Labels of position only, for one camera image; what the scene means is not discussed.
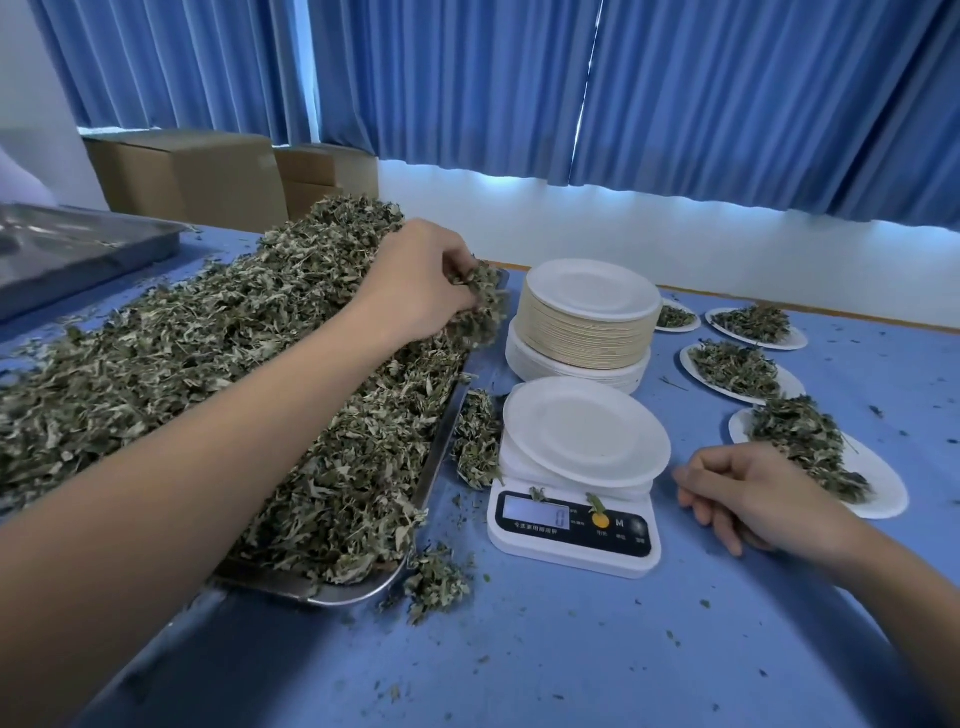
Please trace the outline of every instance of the blue tablecloth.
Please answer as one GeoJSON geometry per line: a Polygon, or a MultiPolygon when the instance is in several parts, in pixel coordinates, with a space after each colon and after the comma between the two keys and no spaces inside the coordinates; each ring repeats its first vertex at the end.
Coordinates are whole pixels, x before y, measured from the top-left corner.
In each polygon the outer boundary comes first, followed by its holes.
{"type": "MultiPolygon", "coordinates": [[[[109,311],[158,276],[184,279],[204,258],[232,259],[256,236],[208,229],[188,238],[175,260],[1,327],[0,353],[57,335],[58,317],[109,311]]],[[[512,273],[511,289],[521,281],[512,273]]],[[[677,298],[700,313],[735,304],[677,298]]],[[[877,526],[960,582],[960,337],[791,318],[810,345],[773,356],[789,362],[822,408],[884,457],[910,491],[909,510],[877,526]]],[[[726,442],[727,419],[742,406],[679,368],[677,352],[710,335],[709,328],[658,333],[636,393],[669,432],[677,463],[726,442]]],[[[497,394],[515,383],[505,361],[478,382],[497,394]]],[[[385,614],[375,604],[321,611],[208,592],[77,724],[808,728],[931,720],[929,704],[855,602],[790,558],[731,558],[676,506],[675,490],[668,474],[659,478],[653,497],[663,558],[630,581],[501,553],[487,537],[486,495],[469,491],[447,466],[421,536],[452,546],[458,560],[474,554],[474,593],[455,611],[413,627],[402,605],[385,614]]]]}

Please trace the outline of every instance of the pile of dried leaves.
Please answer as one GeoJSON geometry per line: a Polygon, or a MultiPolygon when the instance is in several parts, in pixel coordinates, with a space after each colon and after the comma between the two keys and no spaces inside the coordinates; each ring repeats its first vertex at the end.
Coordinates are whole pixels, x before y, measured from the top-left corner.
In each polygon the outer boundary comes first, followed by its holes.
{"type": "Polygon", "coordinates": [[[737,395],[765,400],[780,394],[777,365],[755,347],[701,339],[701,346],[690,350],[690,359],[710,384],[737,395]]]}
{"type": "Polygon", "coordinates": [[[764,344],[779,344],[790,335],[790,319],[779,308],[754,303],[735,311],[716,313],[712,321],[737,336],[764,344]]]}
{"type": "Polygon", "coordinates": [[[660,328],[683,328],[688,327],[697,317],[689,311],[682,308],[664,303],[660,309],[660,317],[657,319],[657,326],[660,328]]]}
{"type": "MultiPolygon", "coordinates": [[[[295,344],[353,297],[396,205],[333,197],[209,266],[75,328],[0,404],[0,512],[20,509],[295,344]]],[[[505,315],[496,272],[470,277],[482,301],[398,352],[360,387],[235,545],[232,556],[349,584],[392,569],[425,513],[410,501],[468,350],[505,315]]]]}
{"type": "Polygon", "coordinates": [[[490,488],[500,476],[500,436],[503,421],[492,397],[480,390],[467,392],[454,431],[453,459],[457,473],[473,490],[490,488]]]}
{"type": "Polygon", "coordinates": [[[830,415],[803,395],[774,397],[753,412],[750,439],[772,443],[803,468],[824,490],[847,503],[863,503],[872,489],[860,473],[843,467],[844,439],[830,415]]]}
{"type": "Polygon", "coordinates": [[[453,563],[453,551],[444,544],[411,556],[407,566],[413,571],[403,582],[404,593],[411,597],[410,624],[418,624],[429,612],[445,612],[470,593],[467,578],[453,563]]]}

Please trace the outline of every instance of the stack of paper plates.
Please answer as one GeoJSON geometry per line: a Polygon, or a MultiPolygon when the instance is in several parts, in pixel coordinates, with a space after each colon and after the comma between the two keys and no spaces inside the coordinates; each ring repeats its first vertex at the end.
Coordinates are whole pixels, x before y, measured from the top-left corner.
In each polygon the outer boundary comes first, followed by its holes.
{"type": "Polygon", "coordinates": [[[527,275],[516,336],[563,364],[623,369],[649,351],[661,303],[657,286],[626,268],[551,260],[527,275]]]}
{"type": "Polygon", "coordinates": [[[629,367],[606,370],[573,367],[554,361],[527,346],[516,334],[516,319],[510,322],[510,333],[507,336],[507,364],[523,381],[533,381],[544,376],[573,376],[578,379],[597,381],[631,395],[640,386],[649,363],[650,349],[648,348],[643,358],[629,367]]]}
{"type": "Polygon", "coordinates": [[[595,381],[521,384],[503,407],[504,442],[537,482],[649,491],[670,462],[670,438],[646,407],[595,381]]]}

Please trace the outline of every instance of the right hand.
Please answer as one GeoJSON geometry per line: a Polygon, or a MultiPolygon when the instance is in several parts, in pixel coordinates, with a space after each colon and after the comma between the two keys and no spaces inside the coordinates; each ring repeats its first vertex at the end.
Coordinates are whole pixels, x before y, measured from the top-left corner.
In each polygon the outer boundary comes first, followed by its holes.
{"type": "Polygon", "coordinates": [[[742,555],[746,541],[776,546],[830,569],[856,552],[872,531],[766,443],[698,450],[673,475],[680,505],[692,507],[700,525],[712,524],[734,556],[742,555]]]}
{"type": "Polygon", "coordinates": [[[425,220],[410,220],[383,238],[367,277],[351,305],[366,307],[371,317],[396,337],[399,348],[433,336],[458,311],[477,305],[461,278],[477,266],[464,239],[425,220]]]}

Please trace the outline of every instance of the metal tray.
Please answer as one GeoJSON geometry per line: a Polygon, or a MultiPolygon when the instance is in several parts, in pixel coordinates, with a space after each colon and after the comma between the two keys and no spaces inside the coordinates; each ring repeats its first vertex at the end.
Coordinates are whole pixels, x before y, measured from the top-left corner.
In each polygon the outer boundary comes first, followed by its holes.
{"type": "MultiPolygon", "coordinates": [[[[504,288],[509,274],[501,270],[497,288],[504,288]]],[[[481,376],[490,366],[495,365],[496,353],[493,348],[473,351],[464,364],[464,373],[481,376]]],[[[468,384],[458,384],[446,404],[446,409],[437,425],[437,433],[430,444],[426,462],[420,472],[417,490],[411,502],[418,508],[423,508],[430,499],[433,484],[437,480],[437,473],[444,462],[450,442],[453,439],[453,430],[460,417],[460,410],[469,391],[468,384]]],[[[230,586],[253,589],[270,595],[287,599],[294,599],[302,604],[311,604],[317,607],[345,607],[358,601],[369,599],[372,596],[384,595],[396,583],[406,569],[404,559],[393,571],[380,571],[370,575],[359,584],[339,586],[325,584],[320,591],[310,596],[311,583],[300,576],[285,571],[264,569],[249,562],[238,559],[227,559],[217,568],[214,579],[230,586]]]]}
{"type": "Polygon", "coordinates": [[[0,322],[176,255],[182,223],[0,204],[0,322]]]}

